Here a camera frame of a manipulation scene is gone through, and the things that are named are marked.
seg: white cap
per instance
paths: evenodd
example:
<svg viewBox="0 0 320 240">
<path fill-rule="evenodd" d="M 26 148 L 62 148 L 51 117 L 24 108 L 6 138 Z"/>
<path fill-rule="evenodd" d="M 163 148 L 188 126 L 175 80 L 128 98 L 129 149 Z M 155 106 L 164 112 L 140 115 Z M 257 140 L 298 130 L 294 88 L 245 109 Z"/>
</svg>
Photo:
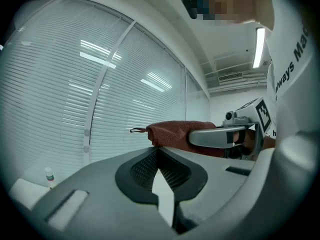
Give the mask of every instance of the white cap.
<svg viewBox="0 0 320 240">
<path fill-rule="evenodd" d="M 44 170 L 45 170 L 45 174 L 46 174 L 47 176 L 52 176 L 52 175 L 53 175 L 52 170 L 51 170 L 50 167 L 47 167 L 47 168 L 45 168 Z"/>
</svg>

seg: bottle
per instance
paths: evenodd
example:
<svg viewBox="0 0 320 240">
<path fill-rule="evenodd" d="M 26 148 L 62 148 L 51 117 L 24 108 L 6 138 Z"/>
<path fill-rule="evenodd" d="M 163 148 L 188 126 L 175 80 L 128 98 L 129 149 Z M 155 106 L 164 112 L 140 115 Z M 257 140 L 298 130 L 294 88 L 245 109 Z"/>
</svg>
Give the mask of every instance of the bottle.
<svg viewBox="0 0 320 240">
<path fill-rule="evenodd" d="M 50 167 L 45 168 L 46 179 L 48 180 L 48 187 L 52 190 L 55 186 L 55 177 Z"/>
</svg>

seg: ceiling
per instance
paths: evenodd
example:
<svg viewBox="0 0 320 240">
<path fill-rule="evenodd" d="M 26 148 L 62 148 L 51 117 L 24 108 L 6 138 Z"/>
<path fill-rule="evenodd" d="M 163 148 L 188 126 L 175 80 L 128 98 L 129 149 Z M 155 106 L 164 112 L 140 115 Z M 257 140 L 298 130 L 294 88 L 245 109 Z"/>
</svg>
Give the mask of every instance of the ceiling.
<svg viewBox="0 0 320 240">
<path fill-rule="evenodd" d="M 257 23 L 226 25 L 191 19 L 181 0 L 144 0 L 159 11 L 187 41 L 207 78 L 208 88 L 219 86 L 218 76 L 252 71 Z M 261 66 L 267 77 L 271 58 L 267 45 Z"/>
</svg>

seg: mesh panel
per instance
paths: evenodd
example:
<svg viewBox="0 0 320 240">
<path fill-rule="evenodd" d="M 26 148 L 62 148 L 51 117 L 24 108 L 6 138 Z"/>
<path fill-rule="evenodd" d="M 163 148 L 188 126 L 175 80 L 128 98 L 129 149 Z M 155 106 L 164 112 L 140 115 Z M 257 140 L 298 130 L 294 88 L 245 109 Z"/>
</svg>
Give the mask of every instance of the mesh panel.
<svg viewBox="0 0 320 240">
<path fill-rule="evenodd" d="M 138 185 L 146 190 L 152 191 L 157 171 L 158 165 L 156 150 L 131 168 L 131 176 Z"/>
<path fill-rule="evenodd" d="M 161 150 L 157 152 L 157 164 L 172 191 L 175 191 L 191 176 L 191 170 L 187 166 Z"/>
</svg>

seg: red towel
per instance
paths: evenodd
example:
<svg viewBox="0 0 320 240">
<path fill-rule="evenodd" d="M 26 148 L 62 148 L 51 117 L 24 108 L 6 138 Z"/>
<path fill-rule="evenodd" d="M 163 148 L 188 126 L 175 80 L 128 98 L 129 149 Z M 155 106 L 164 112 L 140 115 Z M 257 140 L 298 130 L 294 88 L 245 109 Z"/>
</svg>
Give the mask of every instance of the red towel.
<svg viewBox="0 0 320 240">
<path fill-rule="evenodd" d="M 205 156 L 222 158 L 224 149 L 192 145 L 188 142 L 188 133 L 194 130 L 214 129 L 212 122 L 165 121 L 150 124 L 144 128 L 133 128 L 130 133 L 148 132 L 148 139 L 156 147 L 172 147 Z"/>
</svg>

